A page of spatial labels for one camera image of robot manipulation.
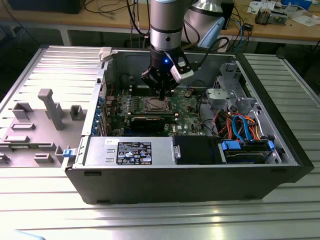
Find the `open computer chassis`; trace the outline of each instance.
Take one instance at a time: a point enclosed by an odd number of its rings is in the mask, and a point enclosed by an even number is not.
[[[1,103],[2,116],[11,116],[2,129],[1,167],[62,165],[88,204],[262,199],[314,168],[293,133],[296,122],[283,117],[283,107],[300,99],[280,97],[294,89],[313,111],[319,99],[276,56],[210,54],[159,100],[141,81],[146,50],[41,51],[29,77]],[[204,54],[186,55],[199,62]],[[45,75],[59,87],[38,81]],[[35,82],[39,87],[29,86]],[[64,87],[71,82],[77,85]],[[93,92],[85,92],[91,83]]]
[[[147,51],[104,54],[90,125],[65,162],[86,203],[262,199],[313,169],[243,54],[210,55],[163,101],[140,79]]]

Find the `warning label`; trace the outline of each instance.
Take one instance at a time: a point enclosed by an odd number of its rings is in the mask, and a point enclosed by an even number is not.
[[[151,165],[151,142],[119,142],[116,163],[118,165]]]

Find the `side panel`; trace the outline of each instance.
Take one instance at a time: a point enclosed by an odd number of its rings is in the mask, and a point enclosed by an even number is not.
[[[206,169],[69,169],[87,204],[138,204],[262,199],[300,166]]]
[[[275,102],[270,97],[268,92],[266,91],[264,85],[262,84],[261,80],[257,76],[256,72],[252,69],[249,61],[243,54],[238,54],[239,62],[250,81],[250,85],[254,88],[257,96],[263,102],[263,107],[265,108],[266,112],[271,117],[275,127],[279,131],[281,137],[283,138],[285,144],[287,145],[289,151],[293,155],[294,159],[301,164],[303,167],[300,169],[300,172],[292,176],[288,179],[288,183],[294,183],[305,176],[307,173],[314,169],[313,164],[311,163],[310,159],[308,158],[306,152],[301,147],[300,143],[296,139],[295,135],[293,134],[292,130],[286,123],[285,119],[279,112]]]

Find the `wooden workbench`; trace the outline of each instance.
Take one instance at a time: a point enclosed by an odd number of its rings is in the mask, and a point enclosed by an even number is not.
[[[114,4],[116,0],[99,0],[100,5]],[[255,24],[254,14],[247,13],[247,5],[250,0],[235,0],[237,9],[245,19],[246,23],[254,25],[251,41],[257,42],[279,42],[292,44],[310,44],[317,43],[320,39],[320,26],[315,25],[311,27],[304,26],[291,19],[285,25],[258,25]],[[105,11],[124,7],[126,2],[121,0],[115,6],[107,6]],[[97,11],[97,4],[90,3],[87,6],[92,11]],[[8,8],[12,15],[25,27],[31,28],[51,28],[58,29],[65,45],[70,45],[71,41],[68,35],[68,30],[83,30],[83,31],[99,31],[99,32],[130,32],[130,17],[127,8],[120,9],[112,15],[115,19],[103,16],[98,13],[92,13],[82,9],[79,14],[65,14],[57,12],[33,12],[33,11],[13,11],[10,6]],[[145,4],[139,5],[140,9],[140,27],[142,29],[148,28],[147,7]],[[320,7],[311,6],[310,11],[319,11]],[[2,3],[0,3],[0,25],[16,26],[17,23],[13,21],[11,16],[6,12]],[[235,23],[231,22],[227,30],[221,31],[222,35],[236,36],[239,33]]]

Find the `electronic equipment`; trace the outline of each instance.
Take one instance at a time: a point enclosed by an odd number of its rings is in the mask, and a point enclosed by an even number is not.
[[[288,16],[283,10],[270,10],[266,8],[260,8],[259,12],[255,16],[255,23],[266,25],[268,24],[280,24],[283,25],[287,22]]]
[[[209,54],[159,99],[140,79],[148,50],[100,52],[103,64],[96,47],[38,51],[1,103],[1,168],[61,166],[88,204],[262,199],[314,168],[305,151],[320,102],[286,61]],[[193,62],[204,55],[186,53]],[[57,57],[75,68],[57,70]],[[289,98],[288,78],[313,112]]]
[[[235,7],[234,0],[222,0],[221,8],[223,11],[222,15],[224,17],[224,24],[222,27],[223,30],[226,30],[228,28],[229,21],[230,21],[231,14],[232,14],[234,7]]]
[[[268,19],[268,24],[280,24],[284,25],[288,20],[287,14],[283,10],[271,10],[271,14]]]
[[[8,0],[13,10],[78,14],[86,0]]]
[[[258,13],[256,14],[254,20],[256,24],[266,25],[269,17],[271,15],[271,10],[267,8],[261,8],[259,9]]]
[[[192,28],[197,29],[198,46],[209,48],[225,22],[221,1],[151,0],[150,65],[141,79],[157,92],[159,99],[191,78],[200,67],[185,56],[180,46],[182,34],[184,30],[188,35]]]

